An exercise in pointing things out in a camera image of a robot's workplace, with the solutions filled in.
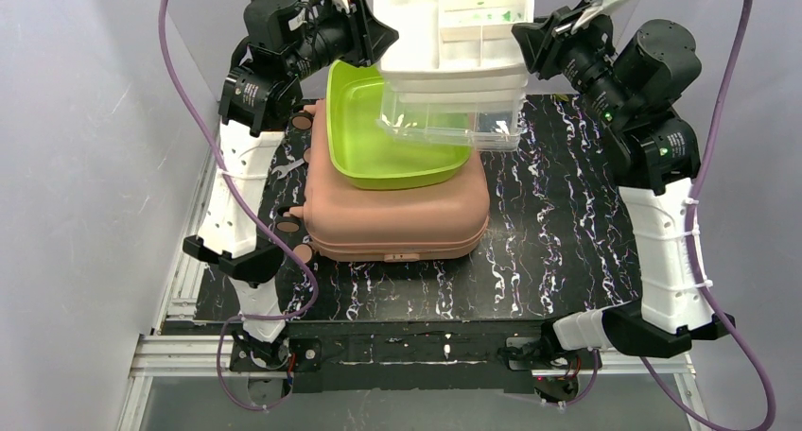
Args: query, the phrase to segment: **clear plastic container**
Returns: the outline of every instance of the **clear plastic container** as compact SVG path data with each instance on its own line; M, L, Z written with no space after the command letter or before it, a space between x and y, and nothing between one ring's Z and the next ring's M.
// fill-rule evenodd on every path
M385 87L378 125L397 139L418 143L514 151L522 128L523 91L400 94Z

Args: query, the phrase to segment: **gray wall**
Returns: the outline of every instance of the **gray wall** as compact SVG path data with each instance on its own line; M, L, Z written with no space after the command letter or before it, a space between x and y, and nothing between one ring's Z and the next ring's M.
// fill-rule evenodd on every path
M0 429L116 424L208 152L162 65L157 11L0 0Z
M561 6L573 7L579 1L535 0L535 12L538 15L548 15ZM170 13L176 27L209 84L209 89L217 98L228 74L231 52L246 35L242 11L249 2L250 0L173 0L171 4L173 10ZM627 25L635 6L634 1L615 14L616 26L623 29ZM303 83L305 96L324 96L325 83L325 71L308 78ZM563 78L555 78L549 82L532 79L530 82L532 94L569 92L570 86Z
M705 71L677 108L703 139L740 13L741 0L642 0L629 26L631 35L669 18L696 36ZM802 429L800 16L798 0L755 0L700 208L713 292L773 375L778 430ZM693 355L710 414L737 429L758 424L760 384L735 344L698 344Z

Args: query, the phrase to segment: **pink case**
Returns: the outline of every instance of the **pink case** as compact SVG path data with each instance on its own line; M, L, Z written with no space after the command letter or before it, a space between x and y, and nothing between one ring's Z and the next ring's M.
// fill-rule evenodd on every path
M305 204L289 213L304 221L313 250L342 262L410 262L459 258L479 244L490 196L478 153L450 181L410 190L360 190L331 163L325 101L306 110L315 118Z

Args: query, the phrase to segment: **stacked containers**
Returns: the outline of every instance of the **stacked containers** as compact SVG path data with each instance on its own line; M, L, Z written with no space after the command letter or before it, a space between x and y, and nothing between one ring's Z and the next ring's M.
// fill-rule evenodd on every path
M529 74L511 29L534 18L534 0L374 0L374 12L400 34L378 64L388 133L517 148Z

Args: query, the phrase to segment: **black table top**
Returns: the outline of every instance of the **black table top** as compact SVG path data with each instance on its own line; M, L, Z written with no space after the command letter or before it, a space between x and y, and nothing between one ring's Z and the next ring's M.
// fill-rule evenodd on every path
M536 319L636 299L635 238L612 175L601 128L576 97L531 95L521 114L517 152L482 153L491 197L486 235L469 256L411 264L336 263L318 257L320 297L296 322ZM300 158L309 133L292 130L273 165ZM272 181L260 208L304 198L305 168ZM296 233L287 241L300 243ZM286 262L276 277L285 310L311 295L301 270ZM195 321L239 310L233 287L214 267L202 279Z

